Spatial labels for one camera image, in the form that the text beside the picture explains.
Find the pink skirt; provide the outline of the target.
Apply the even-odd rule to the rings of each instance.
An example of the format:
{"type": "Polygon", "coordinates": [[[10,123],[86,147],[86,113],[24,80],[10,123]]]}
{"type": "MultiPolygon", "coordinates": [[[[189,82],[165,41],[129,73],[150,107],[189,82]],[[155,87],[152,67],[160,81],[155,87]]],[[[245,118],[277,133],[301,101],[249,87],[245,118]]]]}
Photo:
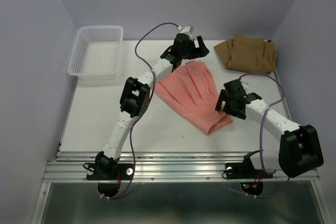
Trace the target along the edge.
{"type": "Polygon", "coordinates": [[[155,85],[154,92],[206,135],[233,122],[230,115],[215,110],[219,94],[203,61],[190,61],[178,67],[155,85]]]}

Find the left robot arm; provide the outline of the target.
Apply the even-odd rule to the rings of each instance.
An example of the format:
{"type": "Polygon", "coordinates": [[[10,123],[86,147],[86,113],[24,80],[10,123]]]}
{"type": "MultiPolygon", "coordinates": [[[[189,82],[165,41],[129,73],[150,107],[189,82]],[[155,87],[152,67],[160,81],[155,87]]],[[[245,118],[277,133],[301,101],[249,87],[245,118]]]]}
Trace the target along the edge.
{"type": "Polygon", "coordinates": [[[197,36],[198,46],[186,32],[178,33],[173,45],[169,46],[150,70],[139,77],[129,77],[120,98],[120,114],[106,145],[96,155],[93,172],[106,179],[113,178],[117,172],[118,161],[125,140],[136,121],[147,111],[155,84],[176,68],[183,60],[205,57],[209,54],[202,36],[197,36]]]}

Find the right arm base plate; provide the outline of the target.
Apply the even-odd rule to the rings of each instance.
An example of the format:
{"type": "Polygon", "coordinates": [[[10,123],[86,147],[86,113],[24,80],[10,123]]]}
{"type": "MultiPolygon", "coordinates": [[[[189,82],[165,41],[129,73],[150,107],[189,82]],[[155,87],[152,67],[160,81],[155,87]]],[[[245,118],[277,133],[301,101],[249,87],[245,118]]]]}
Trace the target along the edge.
{"type": "Polygon", "coordinates": [[[224,179],[246,178],[246,171],[243,163],[226,163],[222,173],[224,179]]]}

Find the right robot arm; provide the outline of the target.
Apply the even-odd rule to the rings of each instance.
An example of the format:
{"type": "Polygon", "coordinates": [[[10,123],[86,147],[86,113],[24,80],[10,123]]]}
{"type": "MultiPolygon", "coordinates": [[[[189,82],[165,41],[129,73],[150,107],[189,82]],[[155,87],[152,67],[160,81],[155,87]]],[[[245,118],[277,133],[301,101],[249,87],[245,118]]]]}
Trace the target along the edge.
{"type": "Polygon", "coordinates": [[[226,179],[272,178],[277,171],[295,178],[324,164],[316,128],[285,118],[261,96],[247,93],[239,79],[224,84],[215,110],[242,120],[251,119],[279,142],[277,151],[260,147],[244,155],[240,163],[226,163],[223,172],[226,179]]]}

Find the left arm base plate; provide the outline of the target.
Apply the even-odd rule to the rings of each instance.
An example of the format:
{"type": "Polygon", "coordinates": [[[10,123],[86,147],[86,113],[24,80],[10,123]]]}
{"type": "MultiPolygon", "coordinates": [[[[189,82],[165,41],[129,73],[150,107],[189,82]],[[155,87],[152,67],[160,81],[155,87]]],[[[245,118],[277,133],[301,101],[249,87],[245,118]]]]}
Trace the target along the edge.
{"type": "Polygon", "coordinates": [[[86,180],[130,180],[134,172],[133,164],[117,164],[112,171],[106,172],[96,167],[95,163],[84,163],[83,168],[87,171],[86,180]]]}

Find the tan brown skirt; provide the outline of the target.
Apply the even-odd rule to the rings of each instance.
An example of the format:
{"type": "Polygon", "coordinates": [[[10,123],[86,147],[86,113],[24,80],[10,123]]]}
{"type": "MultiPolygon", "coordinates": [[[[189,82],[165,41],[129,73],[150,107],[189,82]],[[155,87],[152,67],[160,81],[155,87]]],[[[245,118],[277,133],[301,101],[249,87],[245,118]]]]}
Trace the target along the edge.
{"type": "Polygon", "coordinates": [[[255,73],[275,71],[275,44],[263,38],[248,38],[236,34],[214,47],[222,64],[231,70],[255,73]]]}

